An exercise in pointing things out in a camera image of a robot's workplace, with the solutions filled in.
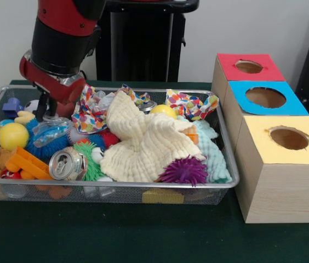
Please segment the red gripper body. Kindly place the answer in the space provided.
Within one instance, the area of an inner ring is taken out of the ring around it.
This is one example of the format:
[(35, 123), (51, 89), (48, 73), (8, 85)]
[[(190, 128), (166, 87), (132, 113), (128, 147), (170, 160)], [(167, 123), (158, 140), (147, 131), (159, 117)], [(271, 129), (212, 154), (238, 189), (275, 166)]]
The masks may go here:
[(32, 62), (31, 51), (27, 51), (21, 58), (19, 70), (24, 78), (42, 88), (50, 97), (64, 105), (74, 102), (86, 84), (81, 73), (64, 78), (43, 72)]

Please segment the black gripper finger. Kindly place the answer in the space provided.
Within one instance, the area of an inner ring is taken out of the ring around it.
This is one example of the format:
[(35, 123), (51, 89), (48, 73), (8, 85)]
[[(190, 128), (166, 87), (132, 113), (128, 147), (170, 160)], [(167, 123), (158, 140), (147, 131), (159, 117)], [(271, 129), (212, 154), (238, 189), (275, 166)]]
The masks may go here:
[(48, 116), (54, 117), (58, 107), (58, 102), (50, 97), (48, 103), (49, 103)]
[(43, 121), (43, 116), (47, 110), (47, 101), (48, 101), (48, 94), (42, 93), (39, 97), (38, 106), (36, 110), (36, 120), (38, 122)]

